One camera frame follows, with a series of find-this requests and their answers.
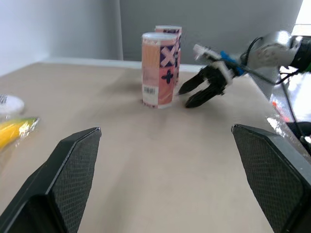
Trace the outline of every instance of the gray wall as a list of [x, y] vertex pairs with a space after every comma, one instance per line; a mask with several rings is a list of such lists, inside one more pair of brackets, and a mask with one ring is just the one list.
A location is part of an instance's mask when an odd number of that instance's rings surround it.
[[155, 25], [183, 27], [182, 60], [194, 64], [194, 44], [230, 53], [254, 38], [292, 31], [302, 0], [120, 0], [123, 56], [141, 60], [141, 35]]
[[122, 59], [119, 0], [0, 0], [0, 76], [49, 56]]

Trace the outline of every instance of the black cable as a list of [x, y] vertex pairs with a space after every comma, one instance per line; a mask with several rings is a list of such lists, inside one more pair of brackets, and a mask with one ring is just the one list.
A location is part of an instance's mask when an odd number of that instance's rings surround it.
[[246, 53], [245, 53], [245, 54], [246, 54], [246, 55], [245, 55], [245, 60], [242, 62], [242, 64], [243, 64], [244, 66], [247, 66], [249, 53], [251, 52], [251, 50], [252, 50], [254, 44], [255, 44], [257, 41], [261, 40], [261, 39], [263, 39], [263, 37], [257, 37], [257, 38], [256, 38], [255, 40], [253, 40], [252, 43], [248, 46], [247, 51], [246, 51]]
[[299, 125], [297, 123], [297, 118], [296, 118], [296, 116], [294, 114], [294, 110], [293, 110], [292, 104], [290, 102], [290, 98], [288, 96], [287, 90], [286, 90], [285, 85], [283, 83], [282, 83], [282, 88], [283, 88], [283, 92], [284, 92], [287, 104], [288, 104], [288, 106], [290, 108], [290, 112], [291, 112], [291, 115], [293, 117], [294, 124], [295, 124], [297, 130], [299, 131], [300, 135], [303, 137], [303, 140], [305, 141], [305, 134], [302, 132], [301, 128], [299, 127]]
[[290, 99], [289, 99], [289, 96], [288, 96], [288, 93], [285, 89], [285, 86], [283, 84], [283, 82], [288, 79], [289, 77], [293, 76], [293, 75], [296, 75], [298, 73], [300, 73], [300, 70], [296, 70], [295, 72], [292, 72], [292, 73], [289, 73], [287, 74], [284, 78], [282, 78], [281, 80], [279, 80], [278, 82], [274, 83], [272, 82], [271, 80], [267, 79], [266, 77], [264, 77], [263, 75], [259, 74], [258, 72], [248, 68], [247, 66], [244, 66], [244, 65], [240, 65], [236, 62], [231, 62], [231, 61], [227, 61], [225, 59], [220, 59], [220, 61], [223, 61], [225, 62], [226, 64], [228, 65], [231, 65], [231, 66], [236, 66], [236, 67], [239, 67], [241, 69], [243, 69], [244, 71], [248, 72], [248, 73], [251, 73], [253, 75], [256, 75], [258, 78], [260, 78], [261, 80], [269, 83], [270, 85], [279, 85], [279, 84], [282, 84], [282, 88], [283, 88], [283, 92], [284, 92], [284, 95], [285, 95], [285, 98], [286, 98], [286, 101], [287, 101], [287, 104], [289, 106], [289, 109], [290, 109], [290, 112], [291, 112], [291, 115], [293, 117], [293, 120], [294, 120], [294, 124], [297, 128], [297, 130], [299, 131], [300, 135], [301, 135], [301, 138], [300, 138], [300, 142], [303, 143], [304, 145], [308, 145], [308, 148], [311, 149], [311, 145], [306, 141], [305, 139], [305, 134], [302, 132], [301, 128], [299, 127], [298, 123], [297, 123], [297, 119], [296, 119], [296, 116], [294, 114], [294, 111], [293, 111], [293, 107], [292, 107], [292, 104], [290, 102]]
[[295, 72], [293, 73], [290, 73], [288, 75], [286, 75], [286, 77], [282, 78], [281, 80], [279, 80], [278, 82], [274, 83], [272, 82], [271, 80], [267, 79], [266, 77], [264, 77], [263, 75], [259, 74], [258, 72], [254, 71], [253, 69], [250, 69], [248, 68], [247, 66], [244, 66], [244, 65], [241, 65], [241, 64], [238, 64], [236, 62], [232, 62], [232, 61], [227, 61], [225, 59], [220, 59], [220, 61], [223, 61], [225, 62], [226, 64], [230, 65], [230, 66], [235, 66], [235, 67], [239, 67], [241, 68], [242, 70], [250, 73], [250, 74], [253, 74], [253, 75], [256, 75], [258, 78], [260, 78], [261, 80], [264, 80], [265, 82], [271, 84], [271, 85], [279, 85], [281, 84], [282, 82], [284, 82], [285, 80], [287, 80], [289, 77], [295, 75], [295, 74], [298, 74], [300, 73], [299, 70], [296, 70]]

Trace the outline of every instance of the beige tabletop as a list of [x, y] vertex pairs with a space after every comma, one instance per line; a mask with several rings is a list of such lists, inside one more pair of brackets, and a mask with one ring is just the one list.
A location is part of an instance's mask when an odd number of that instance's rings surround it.
[[[187, 80], [194, 73], [181, 73]], [[248, 186], [231, 126], [276, 131], [295, 143], [268, 100], [242, 77], [195, 109], [141, 104], [139, 69], [35, 64], [0, 78], [0, 93], [39, 116], [1, 158], [0, 213], [62, 138], [101, 127], [81, 233], [272, 233]]]

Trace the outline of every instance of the table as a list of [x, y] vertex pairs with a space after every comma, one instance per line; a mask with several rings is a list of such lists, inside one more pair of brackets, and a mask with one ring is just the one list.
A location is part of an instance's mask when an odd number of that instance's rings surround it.
[[[193, 72], [181, 72], [181, 82]], [[249, 77], [195, 109], [141, 103], [141, 70], [39, 63], [0, 78], [0, 93], [39, 116], [37, 130], [1, 163], [0, 213], [68, 135], [101, 127], [92, 189], [79, 232], [272, 233], [251, 189], [231, 126], [272, 131], [299, 145]]]

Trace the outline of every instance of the can lid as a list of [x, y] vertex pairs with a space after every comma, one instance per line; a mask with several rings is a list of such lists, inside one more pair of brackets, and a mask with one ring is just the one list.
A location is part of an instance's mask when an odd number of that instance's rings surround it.
[[174, 40], [177, 36], [169, 33], [144, 33], [142, 38], [151, 40]]
[[168, 30], [178, 30], [178, 29], [182, 29], [181, 26], [173, 26], [173, 25], [157, 25], [155, 28], [159, 28], [159, 29], [168, 29]]

